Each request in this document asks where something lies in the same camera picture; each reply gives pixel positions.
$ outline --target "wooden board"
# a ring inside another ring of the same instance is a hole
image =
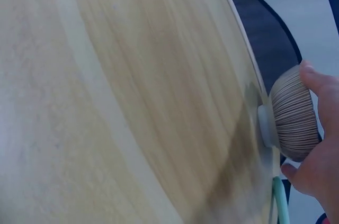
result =
[[[227,0],[0,0],[1,223],[270,223]]]

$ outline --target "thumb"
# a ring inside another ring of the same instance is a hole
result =
[[[305,60],[300,64],[300,78],[305,86],[311,89],[317,96],[321,87],[333,80],[332,76],[317,72],[311,63]]]
[[[297,173],[297,169],[293,167],[291,164],[284,164],[281,167],[281,172],[286,176],[286,178],[290,181],[290,183],[294,186],[295,176]]]

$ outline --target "hand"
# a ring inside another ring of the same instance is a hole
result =
[[[320,74],[312,65],[300,65],[302,82],[318,96],[318,114],[324,128],[319,143],[296,169],[290,164],[281,170],[296,190],[314,196],[331,211],[339,202],[339,79]]]

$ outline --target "wood grain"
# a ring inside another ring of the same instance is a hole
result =
[[[0,3],[1,223],[275,222],[227,0]]]

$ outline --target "green cord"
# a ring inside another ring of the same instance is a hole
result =
[[[276,200],[276,206],[278,207],[279,223],[290,224],[285,187],[278,176],[273,178],[273,195]]]

